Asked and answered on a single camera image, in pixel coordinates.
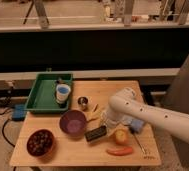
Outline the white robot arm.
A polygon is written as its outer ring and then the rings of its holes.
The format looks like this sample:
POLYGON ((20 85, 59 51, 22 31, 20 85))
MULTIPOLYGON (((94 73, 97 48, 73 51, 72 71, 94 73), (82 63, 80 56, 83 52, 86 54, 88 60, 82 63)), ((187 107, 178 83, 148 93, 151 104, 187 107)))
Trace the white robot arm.
POLYGON ((138 102, 135 91, 130 87, 114 93, 103 113, 105 124, 110 129, 115 128, 124 115, 164 129, 189 144, 189 114, 138 102))

